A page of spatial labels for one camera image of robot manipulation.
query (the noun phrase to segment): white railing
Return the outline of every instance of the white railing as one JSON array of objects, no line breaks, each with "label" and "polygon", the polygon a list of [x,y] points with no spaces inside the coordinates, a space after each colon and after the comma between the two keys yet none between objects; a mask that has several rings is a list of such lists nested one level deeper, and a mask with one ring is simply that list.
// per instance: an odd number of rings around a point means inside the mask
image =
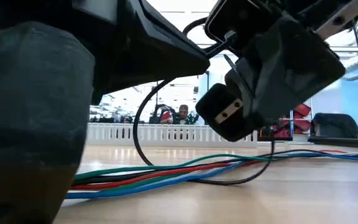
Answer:
[{"label": "white railing", "polygon": [[[257,147],[257,132],[238,142],[229,142],[209,126],[140,124],[141,146],[171,147]],[[133,146],[131,124],[90,123],[87,144]]]}]

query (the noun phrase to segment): table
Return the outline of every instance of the table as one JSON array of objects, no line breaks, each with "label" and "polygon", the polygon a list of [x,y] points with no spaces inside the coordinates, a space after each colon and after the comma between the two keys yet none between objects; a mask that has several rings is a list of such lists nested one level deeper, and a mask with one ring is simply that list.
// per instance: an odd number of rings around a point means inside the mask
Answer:
[{"label": "table", "polygon": [[[157,164],[178,164],[209,154],[256,155],[269,149],[146,148],[144,151]],[[143,165],[133,147],[91,146],[85,151],[80,171],[128,165]],[[259,168],[229,172],[218,179],[247,177]],[[358,162],[295,159],[274,163],[260,178],[240,186],[184,183],[126,197],[87,202],[70,200],[64,203],[55,223],[355,224],[358,223]]]}]

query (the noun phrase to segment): man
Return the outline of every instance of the man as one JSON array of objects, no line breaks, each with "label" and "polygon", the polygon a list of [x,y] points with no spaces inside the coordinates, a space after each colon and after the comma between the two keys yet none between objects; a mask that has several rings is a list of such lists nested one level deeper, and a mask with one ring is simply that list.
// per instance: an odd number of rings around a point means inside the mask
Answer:
[{"label": "man", "polygon": [[189,107],[187,105],[180,105],[179,107],[179,117],[173,123],[173,118],[170,113],[163,114],[161,123],[162,124],[189,124],[187,115],[189,113]]}]

